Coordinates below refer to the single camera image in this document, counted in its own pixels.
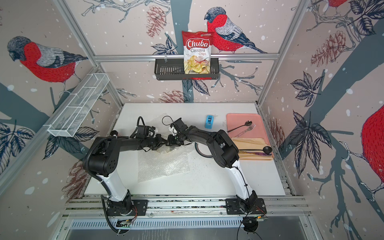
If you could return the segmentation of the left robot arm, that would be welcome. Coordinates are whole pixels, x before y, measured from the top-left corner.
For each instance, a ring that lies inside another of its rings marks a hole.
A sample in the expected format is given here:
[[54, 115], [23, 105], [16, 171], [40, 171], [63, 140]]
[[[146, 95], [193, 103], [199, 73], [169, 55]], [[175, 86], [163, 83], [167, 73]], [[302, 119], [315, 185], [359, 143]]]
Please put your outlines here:
[[130, 138], [123, 136], [97, 137], [85, 158], [86, 172], [106, 190], [101, 195], [107, 212], [129, 214], [134, 210], [130, 191], [124, 186], [116, 170], [121, 152], [155, 151], [166, 144], [160, 134], [154, 137]]

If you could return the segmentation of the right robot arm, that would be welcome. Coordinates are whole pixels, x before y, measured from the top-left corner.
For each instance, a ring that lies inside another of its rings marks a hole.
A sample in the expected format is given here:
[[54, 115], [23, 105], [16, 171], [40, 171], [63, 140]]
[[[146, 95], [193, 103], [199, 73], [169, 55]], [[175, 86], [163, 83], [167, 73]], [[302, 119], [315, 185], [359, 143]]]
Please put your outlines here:
[[195, 126], [188, 127], [181, 118], [169, 124], [169, 130], [172, 133], [168, 137], [170, 145], [181, 146], [188, 141], [207, 146], [215, 162], [227, 170], [235, 187], [240, 209], [246, 214], [256, 213], [258, 196], [243, 174], [239, 149], [225, 131], [208, 132]]

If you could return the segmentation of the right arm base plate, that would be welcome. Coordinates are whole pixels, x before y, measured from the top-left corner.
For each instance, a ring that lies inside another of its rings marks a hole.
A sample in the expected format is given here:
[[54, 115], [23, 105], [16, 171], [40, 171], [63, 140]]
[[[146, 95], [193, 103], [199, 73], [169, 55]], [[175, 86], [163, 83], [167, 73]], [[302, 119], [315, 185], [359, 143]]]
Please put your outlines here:
[[265, 202], [261, 198], [250, 203], [237, 198], [225, 199], [225, 208], [228, 215], [265, 215], [267, 213]]

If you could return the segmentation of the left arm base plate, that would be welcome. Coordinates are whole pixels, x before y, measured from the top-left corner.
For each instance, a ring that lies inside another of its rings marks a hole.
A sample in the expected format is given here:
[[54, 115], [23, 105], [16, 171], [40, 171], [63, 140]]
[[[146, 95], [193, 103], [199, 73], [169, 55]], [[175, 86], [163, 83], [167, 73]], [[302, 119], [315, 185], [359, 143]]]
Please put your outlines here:
[[107, 201], [106, 212], [111, 217], [145, 216], [148, 200], [131, 200], [126, 203]]

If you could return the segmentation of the clear bubble wrap sheet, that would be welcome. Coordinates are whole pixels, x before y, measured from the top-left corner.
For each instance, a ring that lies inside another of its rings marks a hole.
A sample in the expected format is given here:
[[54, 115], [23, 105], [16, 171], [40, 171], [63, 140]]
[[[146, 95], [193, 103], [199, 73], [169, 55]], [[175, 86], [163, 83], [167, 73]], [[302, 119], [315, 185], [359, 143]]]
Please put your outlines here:
[[138, 182], [146, 182], [161, 177], [169, 177], [190, 171], [188, 155], [194, 151], [192, 145], [181, 146], [169, 154], [156, 151], [139, 151]]

